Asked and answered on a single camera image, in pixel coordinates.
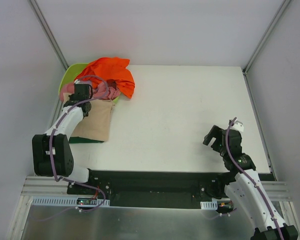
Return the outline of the beige t-shirt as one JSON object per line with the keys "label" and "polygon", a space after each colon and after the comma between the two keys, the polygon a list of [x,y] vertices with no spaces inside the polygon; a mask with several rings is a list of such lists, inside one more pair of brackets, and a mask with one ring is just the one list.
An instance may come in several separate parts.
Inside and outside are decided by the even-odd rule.
{"label": "beige t-shirt", "polygon": [[112,100],[93,100],[87,117],[76,126],[71,137],[106,142],[110,136],[110,123],[115,103]]}

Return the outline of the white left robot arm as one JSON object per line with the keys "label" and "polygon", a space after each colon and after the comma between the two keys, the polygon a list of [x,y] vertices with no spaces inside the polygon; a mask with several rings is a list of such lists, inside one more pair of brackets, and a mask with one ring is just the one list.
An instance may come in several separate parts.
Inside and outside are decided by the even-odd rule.
{"label": "white left robot arm", "polygon": [[92,87],[76,84],[56,122],[45,133],[32,138],[35,174],[53,177],[57,182],[62,179],[77,182],[79,190],[86,195],[95,191],[96,183],[89,178],[86,167],[75,163],[69,139],[77,125],[89,115],[91,99]]}

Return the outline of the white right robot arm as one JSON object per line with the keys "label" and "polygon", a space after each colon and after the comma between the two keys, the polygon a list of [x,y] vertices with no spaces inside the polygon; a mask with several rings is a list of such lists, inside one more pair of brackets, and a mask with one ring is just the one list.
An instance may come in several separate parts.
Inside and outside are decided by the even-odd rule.
{"label": "white right robot arm", "polygon": [[228,197],[234,208],[250,220],[253,240],[296,240],[297,228],[280,216],[264,189],[251,157],[242,150],[242,135],[231,123],[227,129],[214,125],[203,144],[220,154],[227,172],[220,173],[205,187],[214,198]]}

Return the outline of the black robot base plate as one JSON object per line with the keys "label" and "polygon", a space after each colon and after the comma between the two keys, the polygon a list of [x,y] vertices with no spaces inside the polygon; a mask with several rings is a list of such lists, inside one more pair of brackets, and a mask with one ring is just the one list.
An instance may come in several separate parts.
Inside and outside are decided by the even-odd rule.
{"label": "black robot base plate", "polygon": [[229,173],[91,170],[87,186],[68,186],[67,194],[92,196],[98,187],[112,207],[200,209],[201,202],[227,198]]}

